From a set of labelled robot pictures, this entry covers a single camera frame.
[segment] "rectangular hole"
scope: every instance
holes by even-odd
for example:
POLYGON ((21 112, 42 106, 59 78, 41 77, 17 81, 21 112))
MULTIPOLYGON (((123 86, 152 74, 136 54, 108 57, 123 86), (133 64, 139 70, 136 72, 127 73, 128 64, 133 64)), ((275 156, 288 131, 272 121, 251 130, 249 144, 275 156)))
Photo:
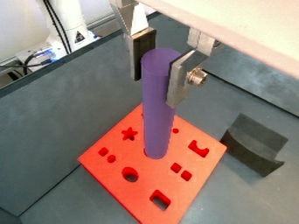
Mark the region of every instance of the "rectangular hole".
POLYGON ((175 173, 177 173, 181 170, 181 167, 176 163, 173 163, 171 169, 175 173))
POLYGON ((171 205, 171 200, 164 196, 164 194, 155 190, 149 200, 155 203, 155 205, 164 211, 167 207, 171 205))
POLYGON ((188 171, 184 171, 181 173, 181 178, 185 180, 185 181, 189 181, 191 178, 192 178, 192 174, 188 172, 188 171))

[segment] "small hole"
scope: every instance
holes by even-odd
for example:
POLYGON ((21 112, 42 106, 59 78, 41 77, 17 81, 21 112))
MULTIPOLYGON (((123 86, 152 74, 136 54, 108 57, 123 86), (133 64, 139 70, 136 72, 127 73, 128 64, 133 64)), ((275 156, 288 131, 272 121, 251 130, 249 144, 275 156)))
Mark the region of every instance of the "small hole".
POLYGON ((125 167, 121 171, 123 177, 128 182, 136 182, 137 181, 137 172, 132 167, 125 167))
POLYGON ((171 205, 171 200, 164 196, 164 194, 155 190, 149 200, 155 203, 155 205, 164 211, 167 207, 171 205))
POLYGON ((192 175, 191 175, 187 171, 184 171, 184 172, 181 173, 181 178, 183 178, 185 181, 189 181, 189 179, 192 178, 192 175))
POLYGON ((181 167, 176 163, 173 163, 171 169, 175 173, 177 173, 181 170, 181 167))
POLYGON ((104 157, 108 154, 108 149, 107 148, 101 148, 100 151, 97 152, 97 154, 104 157))
POLYGON ((177 134, 179 133, 179 129, 172 129, 172 133, 177 134))
POLYGON ((112 164, 112 163, 115 163, 116 162, 116 156, 115 155, 109 155, 108 157, 107 157, 107 161, 112 164))

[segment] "circular hole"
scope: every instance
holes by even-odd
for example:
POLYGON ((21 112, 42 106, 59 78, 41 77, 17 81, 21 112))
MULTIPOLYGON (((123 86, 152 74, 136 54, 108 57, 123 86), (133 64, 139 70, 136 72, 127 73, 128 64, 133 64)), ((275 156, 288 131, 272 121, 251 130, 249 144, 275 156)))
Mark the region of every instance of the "circular hole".
POLYGON ((125 167, 121 171, 123 177, 128 182, 136 182, 137 181, 137 172, 132 167, 125 167))
POLYGON ((172 129, 172 133, 173 134, 177 134, 179 133, 179 130, 177 129, 172 129))
POLYGON ((112 163, 115 163, 115 161, 116 161, 116 156, 115 155, 109 155, 108 157, 107 157, 107 161, 112 164, 112 163))

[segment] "screw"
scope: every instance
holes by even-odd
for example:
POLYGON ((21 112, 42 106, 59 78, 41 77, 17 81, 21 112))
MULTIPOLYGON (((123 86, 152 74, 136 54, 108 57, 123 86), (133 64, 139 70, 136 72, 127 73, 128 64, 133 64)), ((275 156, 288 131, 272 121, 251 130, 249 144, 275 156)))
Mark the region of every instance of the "screw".
POLYGON ((207 82, 207 78, 208 78, 208 75, 199 68, 193 68, 187 73, 188 84, 196 86, 197 88, 204 85, 204 83, 207 82))

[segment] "purple cylinder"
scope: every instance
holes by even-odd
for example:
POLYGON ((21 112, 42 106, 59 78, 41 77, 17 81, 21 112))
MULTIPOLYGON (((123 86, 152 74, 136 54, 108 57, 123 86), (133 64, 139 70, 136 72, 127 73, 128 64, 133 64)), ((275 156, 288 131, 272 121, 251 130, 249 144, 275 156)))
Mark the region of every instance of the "purple cylinder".
POLYGON ((172 109, 165 104, 171 62, 180 54, 167 48, 153 49, 141 58, 144 104, 144 153, 149 158, 163 158, 173 126, 172 109))

